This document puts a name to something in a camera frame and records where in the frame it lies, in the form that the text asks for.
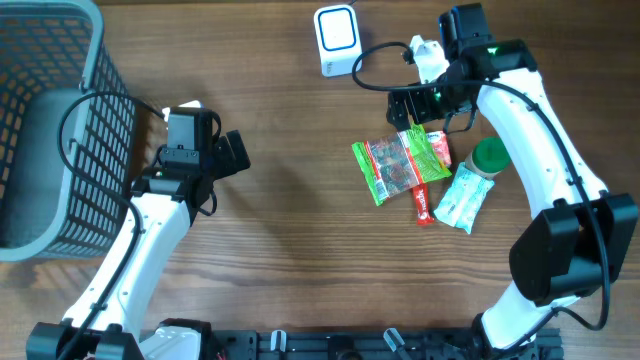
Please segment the jar with green lid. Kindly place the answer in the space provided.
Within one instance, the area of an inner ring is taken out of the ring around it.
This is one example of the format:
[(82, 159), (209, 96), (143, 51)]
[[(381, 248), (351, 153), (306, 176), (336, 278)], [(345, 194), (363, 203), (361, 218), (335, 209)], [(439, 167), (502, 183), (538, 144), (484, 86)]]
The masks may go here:
[(511, 163), (508, 151), (499, 137), (479, 142), (465, 159), (465, 167), (473, 173), (492, 180)]

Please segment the green gummy candy bag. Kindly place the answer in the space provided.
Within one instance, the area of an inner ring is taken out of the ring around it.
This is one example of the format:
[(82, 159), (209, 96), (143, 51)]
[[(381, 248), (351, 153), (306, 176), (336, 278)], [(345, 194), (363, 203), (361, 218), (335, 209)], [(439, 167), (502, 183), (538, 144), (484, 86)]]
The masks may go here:
[(451, 176), (421, 125), (351, 145), (376, 206), (416, 186)]

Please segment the red Nescafe stick sachet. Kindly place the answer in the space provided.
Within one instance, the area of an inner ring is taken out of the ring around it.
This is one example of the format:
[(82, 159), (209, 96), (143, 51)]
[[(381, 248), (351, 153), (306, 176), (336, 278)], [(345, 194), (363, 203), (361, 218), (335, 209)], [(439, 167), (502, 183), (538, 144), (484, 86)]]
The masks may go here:
[(417, 221), (419, 226), (427, 226), (435, 222), (431, 216), (428, 204), (428, 188), (426, 184), (420, 184), (412, 189), (413, 199), (417, 210)]

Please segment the mint green wipes packet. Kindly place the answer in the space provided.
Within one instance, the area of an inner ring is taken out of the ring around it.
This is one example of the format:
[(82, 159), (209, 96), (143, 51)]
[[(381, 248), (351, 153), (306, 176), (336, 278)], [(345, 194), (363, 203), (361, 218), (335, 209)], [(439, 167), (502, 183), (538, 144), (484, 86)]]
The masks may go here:
[(493, 186), (493, 180), (481, 177), (469, 170), (464, 162), (460, 163), (450, 188), (433, 211), (436, 219), (470, 234), (486, 195)]

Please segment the red small juice carton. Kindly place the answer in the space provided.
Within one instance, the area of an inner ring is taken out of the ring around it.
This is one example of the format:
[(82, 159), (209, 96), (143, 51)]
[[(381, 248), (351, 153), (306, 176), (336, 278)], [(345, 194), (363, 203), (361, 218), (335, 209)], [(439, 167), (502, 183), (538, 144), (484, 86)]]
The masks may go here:
[(429, 132), (426, 136), (438, 159), (446, 168), (449, 168), (452, 160), (446, 134), (440, 130)]

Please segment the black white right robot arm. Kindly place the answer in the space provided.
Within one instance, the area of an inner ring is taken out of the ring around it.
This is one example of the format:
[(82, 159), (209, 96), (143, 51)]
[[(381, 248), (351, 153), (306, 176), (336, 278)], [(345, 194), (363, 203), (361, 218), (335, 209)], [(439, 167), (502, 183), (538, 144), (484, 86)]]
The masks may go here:
[(583, 162), (523, 41), (497, 41), (478, 4), (442, 14), (439, 26), (438, 42), (413, 42), (404, 53), (421, 79), (389, 94), (387, 119), (406, 130), (463, 113), (482, 115), (502, 140), (532, 221), (510, 250), (511, 284), (475, 320), (474, 347), (484, 358), (506, 356), (523, 350), (577, 300), (609, 295), (638, 208), (631, 196), (611, 194)]

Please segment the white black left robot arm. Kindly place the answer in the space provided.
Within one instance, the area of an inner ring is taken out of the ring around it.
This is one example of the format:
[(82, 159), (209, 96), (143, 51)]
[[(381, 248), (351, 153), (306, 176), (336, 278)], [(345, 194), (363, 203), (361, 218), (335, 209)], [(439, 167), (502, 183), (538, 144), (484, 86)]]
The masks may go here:
[(164, 109), (168, 141), (134, 181), (125, 221), (98, 272), (57, 324), (38, 323), (29, 359), (210, 359), (207, 322), (167, 319), (140, 337), (152, 294), (197, 215), (213, 215), (213, 183), (250, 166), (238, 131), (192, 101)]

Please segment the white barcode scanner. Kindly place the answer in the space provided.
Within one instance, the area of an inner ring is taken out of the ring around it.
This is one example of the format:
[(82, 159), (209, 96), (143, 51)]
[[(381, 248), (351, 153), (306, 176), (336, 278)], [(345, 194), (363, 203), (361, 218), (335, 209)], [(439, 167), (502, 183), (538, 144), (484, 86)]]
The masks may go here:
[(322, 75), (351, 74), (356, 59), (362, 54), (353, 7), (348, 4), (322, 7), (315, 12), (313, 20)]

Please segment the grey plastic mesh basket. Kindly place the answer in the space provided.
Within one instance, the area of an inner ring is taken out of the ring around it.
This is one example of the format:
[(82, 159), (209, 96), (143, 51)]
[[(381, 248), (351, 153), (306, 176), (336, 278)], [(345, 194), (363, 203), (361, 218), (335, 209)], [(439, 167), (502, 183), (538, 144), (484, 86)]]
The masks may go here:
[(136, 109), (91, 1), (1, 4), (1, 259), (105, 254), (126, 209)]

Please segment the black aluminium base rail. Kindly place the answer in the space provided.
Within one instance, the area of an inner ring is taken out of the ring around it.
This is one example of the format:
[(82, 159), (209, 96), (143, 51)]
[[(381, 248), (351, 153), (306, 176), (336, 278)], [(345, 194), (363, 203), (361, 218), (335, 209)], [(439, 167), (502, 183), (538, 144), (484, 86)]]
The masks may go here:
[(463, 328), (429, 329), (401, 334), (404, 347), (394, 351), (380, 332), (288, 332), (285, 346), (271, 344), (269, 333), (215, 331), (207, 359), (249, 360), (456, 360), (470, 359), (471, 333)]

